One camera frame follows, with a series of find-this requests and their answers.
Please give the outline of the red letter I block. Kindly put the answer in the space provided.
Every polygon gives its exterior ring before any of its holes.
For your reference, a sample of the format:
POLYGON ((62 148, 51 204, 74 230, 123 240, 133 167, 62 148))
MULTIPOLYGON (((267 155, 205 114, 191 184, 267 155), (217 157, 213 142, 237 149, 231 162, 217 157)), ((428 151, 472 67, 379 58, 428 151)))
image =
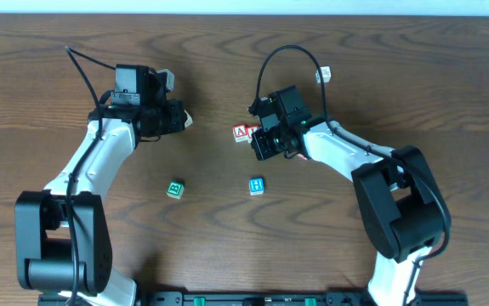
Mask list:
POLYGON ((249 126, 247 127, 247 141, 251 143, 253 140, 253 134, 259 130, 259 126, 249 126))

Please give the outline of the red letter A block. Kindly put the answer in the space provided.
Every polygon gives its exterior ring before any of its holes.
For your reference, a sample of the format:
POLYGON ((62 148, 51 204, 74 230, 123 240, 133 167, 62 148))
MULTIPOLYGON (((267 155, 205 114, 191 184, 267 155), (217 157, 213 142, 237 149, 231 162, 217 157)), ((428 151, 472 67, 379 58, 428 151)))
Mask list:
POLYGON ((235 125, 232 128, 232 132, 233 132, 234 140, 237 143, 240 143, 240 142, 243 142, 243 141, 247 141, 247 139, 248 139, 248 132, 247 132, 247 126, 245 124, 235 125))

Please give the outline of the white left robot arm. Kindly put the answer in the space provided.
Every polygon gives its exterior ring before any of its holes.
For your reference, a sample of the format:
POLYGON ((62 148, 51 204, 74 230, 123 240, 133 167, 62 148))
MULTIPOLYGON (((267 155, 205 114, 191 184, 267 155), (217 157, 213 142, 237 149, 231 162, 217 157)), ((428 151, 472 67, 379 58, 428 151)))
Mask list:
POLYGON ((40 291, 39 303, 134 305, 135 280, 113 266, 104 201, 139 142, 183 131, 190 115, 180 99, 144 105, 98 104, 64 169, 14 205, 17 280, 40 291))

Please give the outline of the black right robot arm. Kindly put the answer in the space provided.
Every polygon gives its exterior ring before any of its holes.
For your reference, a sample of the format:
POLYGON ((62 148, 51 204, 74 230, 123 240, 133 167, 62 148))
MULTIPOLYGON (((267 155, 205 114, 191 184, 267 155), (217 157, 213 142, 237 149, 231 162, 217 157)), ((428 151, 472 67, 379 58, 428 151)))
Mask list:
POLYGON ((451 217, 422 152, 394 150, 320 117, 278 122, 252 135, 256 157, 296 152, 328 165, 354 186, 362 223, 377 251, 367 291, 377 305, 410 305, 418 274, 450 240, 451 217))

